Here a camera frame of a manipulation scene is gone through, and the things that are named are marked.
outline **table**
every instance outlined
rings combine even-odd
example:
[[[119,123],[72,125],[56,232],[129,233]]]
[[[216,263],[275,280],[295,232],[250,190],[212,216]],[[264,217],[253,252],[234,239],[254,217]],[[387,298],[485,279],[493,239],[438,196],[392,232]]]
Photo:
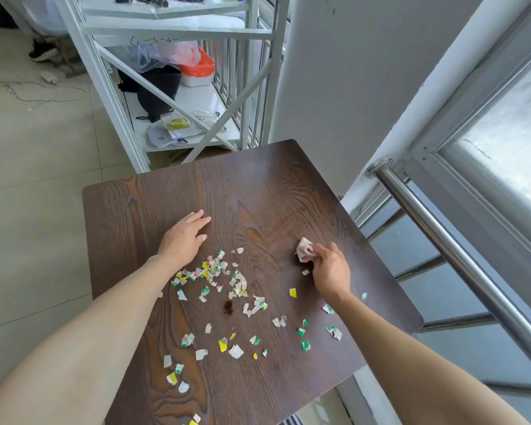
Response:
[[[108,290],[155,254],[167,229],[190,211],[202,208],[213,221],[208,239],[187,266],[200,267],[218,249],[224,261],[240,264],[250,295],[269,304],[251,318],[234,299],[234,313],[223,312],[225,289],[211,288],[202,303],[204,279],[183,287],[179,301],[168,283],[156,301],[134,357],[126,371],[106,425],[183,424],[196,413],[203,424],[274,425],[348,378],[365,364],[359,349],[336,314],[322,311],[312,275],[294,255],[297,242],[335,241],[352,270],[353,292],[368,293],[366,304],[409,333],[422,318],[297,142],[288,140],[243,152],[151,171],[127,179],[87,186],[83,190],[86,237],[93,297]],[[230,251],[244,248],[241,255]],[[297,289],[297,298],[289,289]],[[287,327],[272,319],[287,316]],[[297,334],[309,321],[303,352]],[[205,325],[212,324],[211,334]],[[338,342],[326,331],[334,325],[344,335]],[[193,332],[193,347],[180,349],[181,338]],[[244,355],[238,360],[220,353],[218,340],[236,332],[233,342]],[[260,345],[249,339],[258,336]],[[262,357],[267,348],[267,357]],[[195,361],[195,349],[208,349]],[[258,359],[252,358],[258,353]],[[179,394],[163,369],[163,356],[185,365],[182,378],[191,389]]]

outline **person's left arm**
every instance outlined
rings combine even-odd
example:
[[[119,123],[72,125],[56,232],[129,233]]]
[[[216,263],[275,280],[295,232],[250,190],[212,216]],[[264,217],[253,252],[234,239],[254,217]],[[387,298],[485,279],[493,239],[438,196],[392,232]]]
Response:
[[[158,294],[207,237],[202,216],[185,216],[157,255],[21,360],[0,383],[0,425],[102,423]]]

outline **shelving unit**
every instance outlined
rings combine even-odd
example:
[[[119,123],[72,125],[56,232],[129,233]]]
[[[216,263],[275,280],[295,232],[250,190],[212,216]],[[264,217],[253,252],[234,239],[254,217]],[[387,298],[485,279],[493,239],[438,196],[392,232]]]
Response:
[[[192,148],[186,163],[206,146],[238,151],[267,144],[289,0],[277,0],[271,30],[258,25],[258,0],[168,0],[167,8],[116,4],[114,0],[55,1],[136,172],[149,171],[148,152]],[[245,19],[230,16],[233,13],[241,13]],[[181,85],[173,100],[107,49],[162,41],[197,41],[216,63],[213,84],[196,88]],[[204,133],[188,138],[187,144],[152,147],[147,140],[150,122],[136,119],[146,112],[136,94],[124,93],[123,102],[118,97],[110,77],[113,67],[182,113]],[[190,115],[195,110],[219,112],[221,116],[207,128]]]

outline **black and white striped cloth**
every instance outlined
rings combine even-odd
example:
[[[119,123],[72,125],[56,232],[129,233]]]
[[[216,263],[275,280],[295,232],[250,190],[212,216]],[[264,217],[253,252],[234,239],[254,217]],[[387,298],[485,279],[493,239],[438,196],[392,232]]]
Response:
[[[303,425],[303,422],[298,418],[297,415],[291,415],[289,418],[285,419],[279,425]]]

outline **tile floor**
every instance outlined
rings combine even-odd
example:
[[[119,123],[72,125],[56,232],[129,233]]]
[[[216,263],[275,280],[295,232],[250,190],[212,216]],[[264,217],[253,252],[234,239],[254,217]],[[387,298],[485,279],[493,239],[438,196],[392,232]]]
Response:
[[[1,30],[0,80],[55,71],[30,50],[19,31]],[[134,172],[87,75],[14,88],[22,99],[63,91],[55,99],[74,101],[23,102],[0,84],[0,380],[91,302],[81,189]],[[299,413],[305,425],[350,424],[335,390]]]

